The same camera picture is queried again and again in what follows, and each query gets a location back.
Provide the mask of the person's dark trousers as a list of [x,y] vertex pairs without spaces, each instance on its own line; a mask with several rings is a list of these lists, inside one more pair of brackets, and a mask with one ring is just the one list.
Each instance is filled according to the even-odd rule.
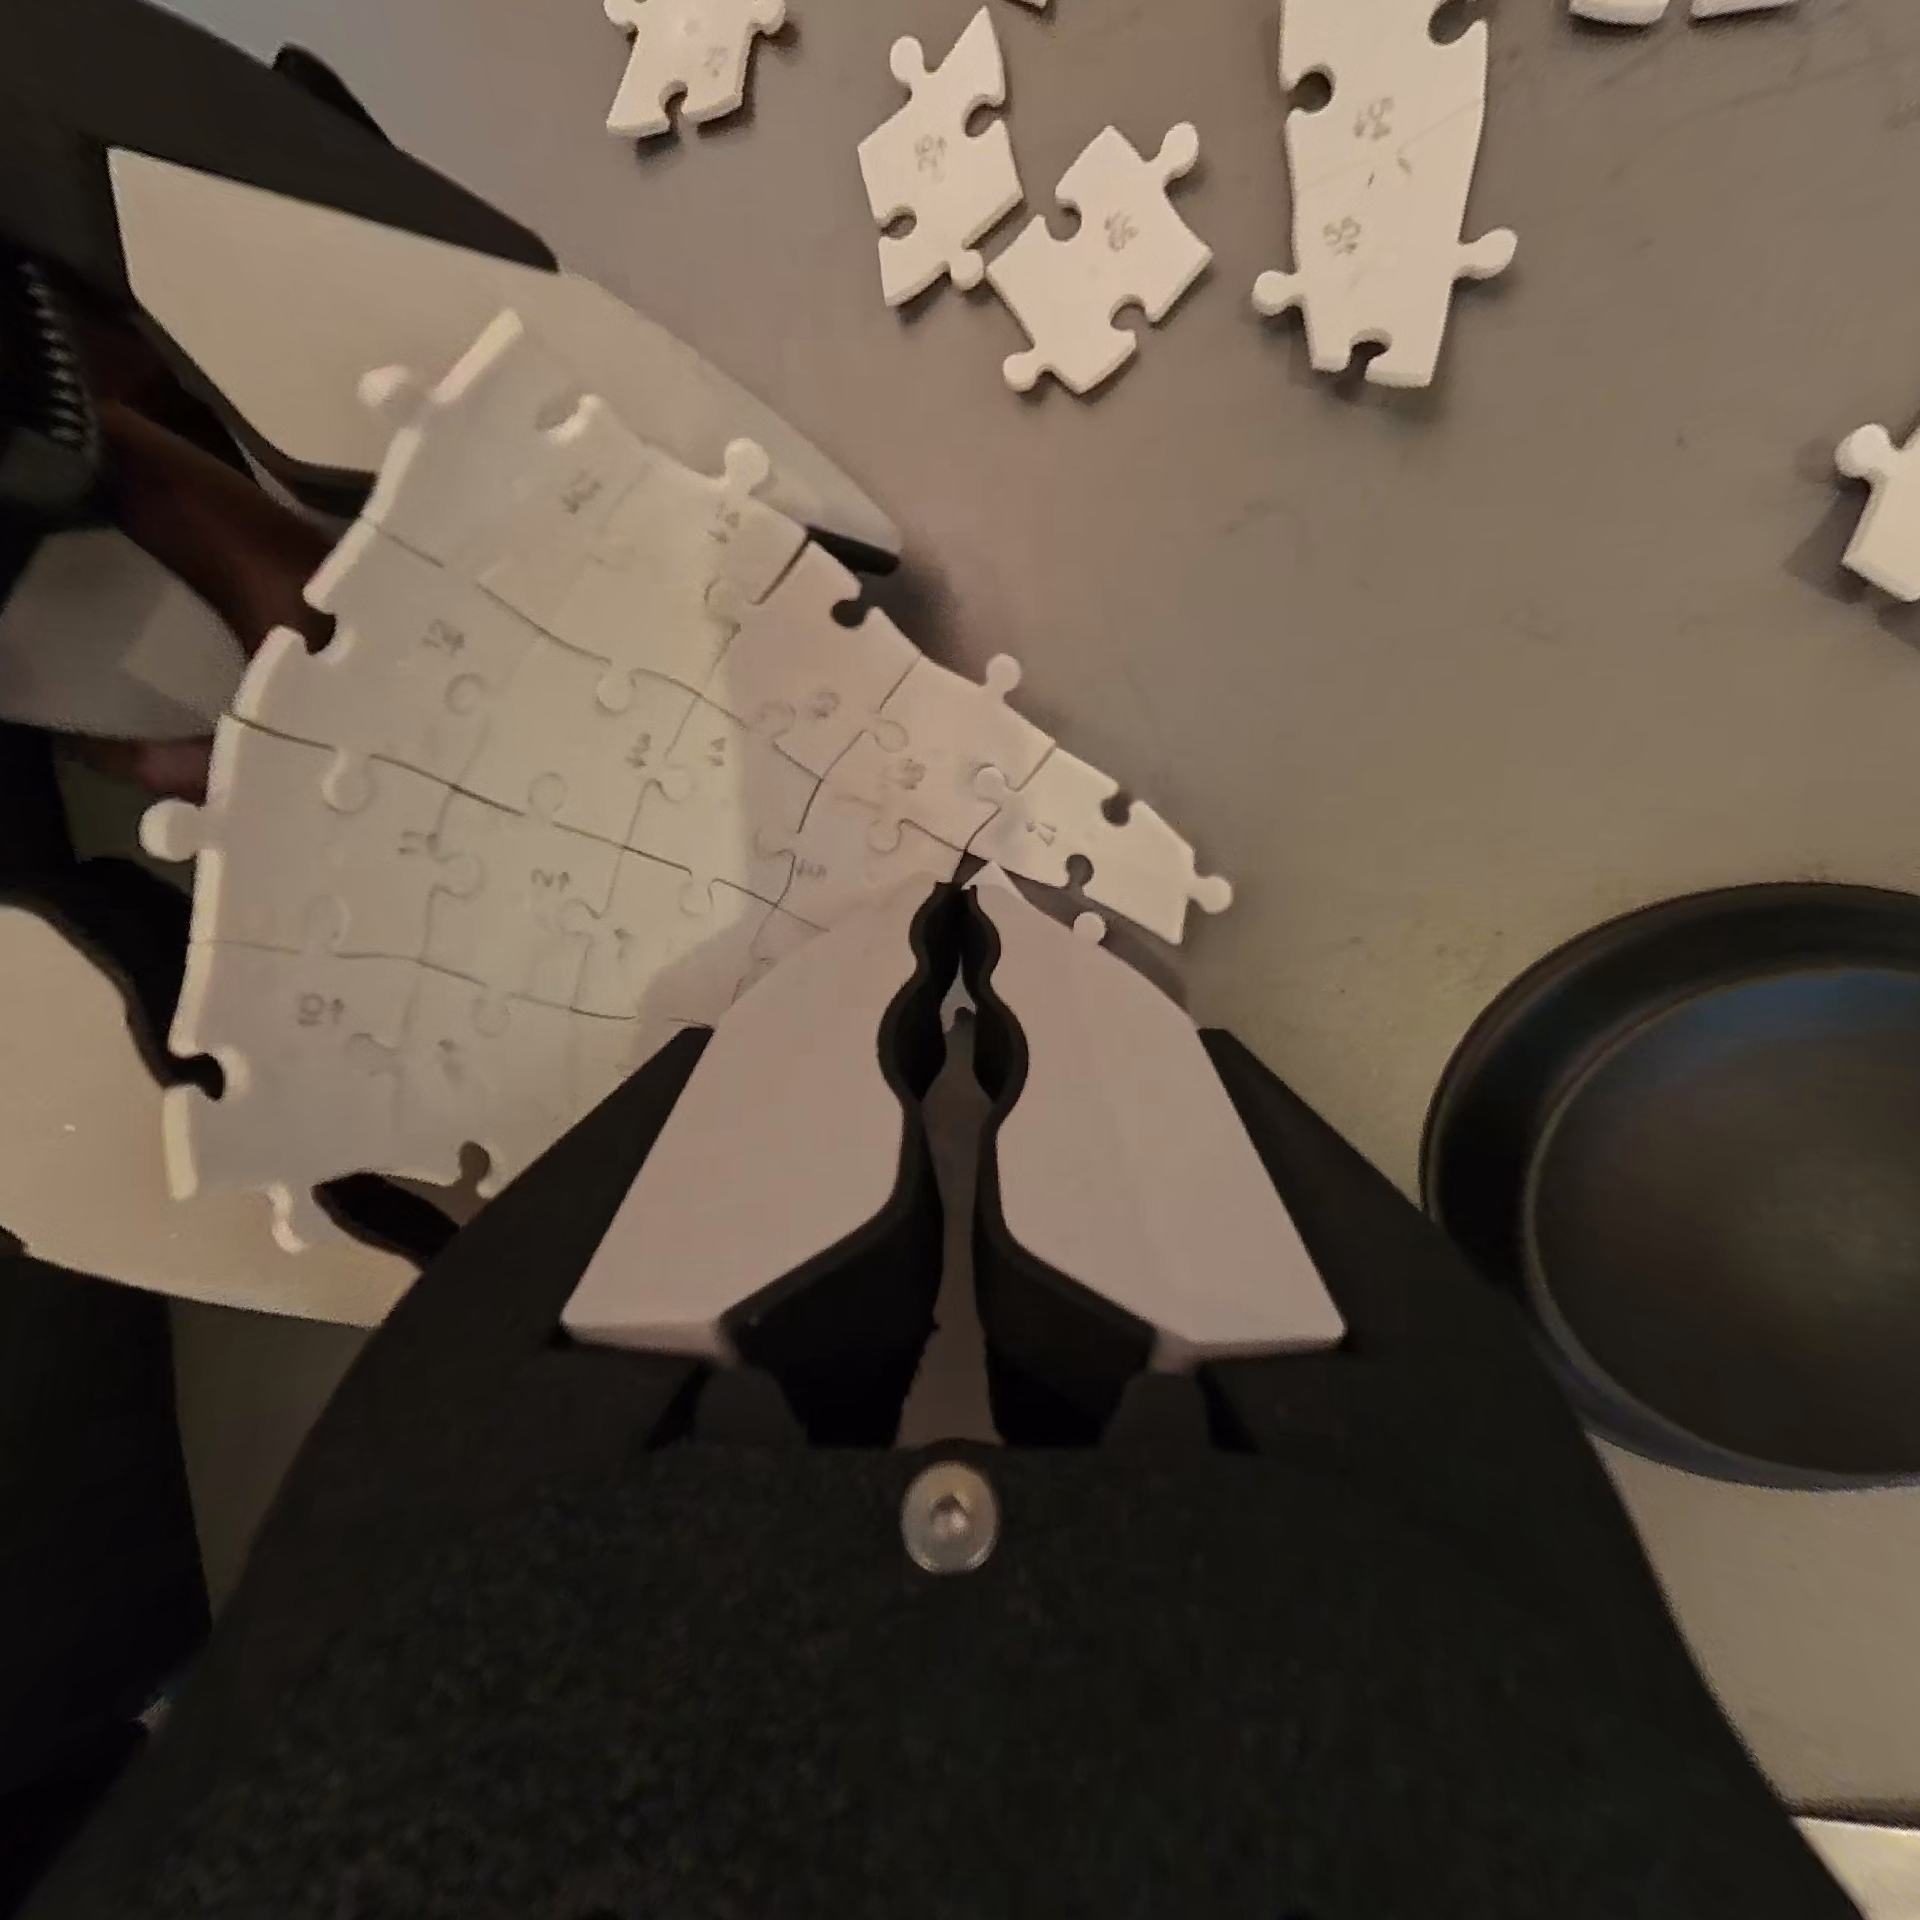
[[4,1795],[136,1731],[208,1623],[167,1304],[4,1238]]

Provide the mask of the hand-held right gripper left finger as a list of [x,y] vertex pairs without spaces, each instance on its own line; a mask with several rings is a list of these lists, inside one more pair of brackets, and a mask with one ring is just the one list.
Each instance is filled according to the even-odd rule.
[[934,1328],[949,883],[791,952],[707,1036],[563,1311],[586,1346],[771,1379],[830,1449],[893,1446]]

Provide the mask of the black round puzzle stand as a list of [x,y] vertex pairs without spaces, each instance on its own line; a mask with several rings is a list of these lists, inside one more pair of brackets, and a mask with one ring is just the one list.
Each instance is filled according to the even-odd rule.
[[1748,883],[1581,930],[1455,1044],[1419,1183],[1598,1439],[1915,1489],[1912,891]]

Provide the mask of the pile of white puzzle pieces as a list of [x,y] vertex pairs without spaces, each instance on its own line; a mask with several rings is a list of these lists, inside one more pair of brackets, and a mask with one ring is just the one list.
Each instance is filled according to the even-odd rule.
[[[787,4],[603,4],[627,43],[608,110],[624,142],[707,127],[744,106],[756,43]],[[1254,279],[1264,320],[1302,318],[1309,366],[1340,376],[1364,353],[1363,377],[1394,393],[1431,386],[1461,281],[1511,267],[1517,236],[1468,236],[1490,88],[1490,35],[1471,19],[1435,28],[1442,4],[1284,2],[1277,76],[1287,95],[1319,86],[1319,106],[1287,110],[1288,266]],[[991,10],[978,4],[951,49],[917,36],[887,55],[901,106],[854,147],[877,231],[883,300],[901,308],[936,281],[987,281],[1026,345],[1002,376],[1028,393],[1054,377],[1075,395],[1101,390],[1135,353],[1117,326],[1157,326],[1206,274],[1210,244],[1170,188],[1199,161],[1195,127],[1173,127],[1151,153],[1096,130],[1055,185],[1075,216],[1059,236],[1032,217],[984,257],[980,242],[1024,204],[1006,59]]]

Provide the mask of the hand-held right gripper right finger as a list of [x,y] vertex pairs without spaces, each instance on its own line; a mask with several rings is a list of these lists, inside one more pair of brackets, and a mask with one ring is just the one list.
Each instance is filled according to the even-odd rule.
[[1202,1032],[1101,938],[971,886],[974,1297],[999,1439],[1096,1446],[1130,1390],[1346,1338]]

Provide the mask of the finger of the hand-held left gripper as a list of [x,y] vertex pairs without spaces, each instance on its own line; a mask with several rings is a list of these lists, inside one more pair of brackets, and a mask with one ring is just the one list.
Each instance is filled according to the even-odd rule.
[[747,439],[768,496],[864,570],[901,561],[877,503],[795,426],[596,281],[469,251],[140,151],[110,148],[136,313],[292,473],[371,473],[383,450],[362,377],[435,382],[511,311],[622,424],[715,473]]
[[285,1256],[252,1191],[175,1203],[159,1099],[210,1088],[208,1070],[165,1049],[183,964],[186,897],[148,871],[38,871],[4,887],[4,1238],[167,1302],[374,1328],[454,1222],[358,1176],[323,1191],[344,1239]]

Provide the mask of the assembled curved puzzle ball section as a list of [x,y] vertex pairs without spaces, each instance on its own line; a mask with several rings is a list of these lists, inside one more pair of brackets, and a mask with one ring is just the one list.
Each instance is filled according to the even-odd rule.
[[503,308],[423,390],[142,844],[195,871],[175,1200],[252,1196],[301,1252],[324,1187],[495,1194],[680,1032],[908,879],[967,858],[1168,944],[1231,886],[1014,707],[936,663],[771,498],[736,439],[685,466]]

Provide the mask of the white paper instruction sheet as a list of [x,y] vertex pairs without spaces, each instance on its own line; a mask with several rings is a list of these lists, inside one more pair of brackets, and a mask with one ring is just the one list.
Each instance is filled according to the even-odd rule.
[[1915,1826],[1797,1816],[1797,1832],[1866,1919],[1917,1919]]

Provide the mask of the joined white puzzle strip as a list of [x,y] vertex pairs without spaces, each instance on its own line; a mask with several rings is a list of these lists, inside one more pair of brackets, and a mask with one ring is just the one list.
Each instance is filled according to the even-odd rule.
[[1898,604],[1917,604],[1917,433],[1895,444],[1884,426],[1866,424],[1832,459],[1840,475],[1868,486],[1842,567]]

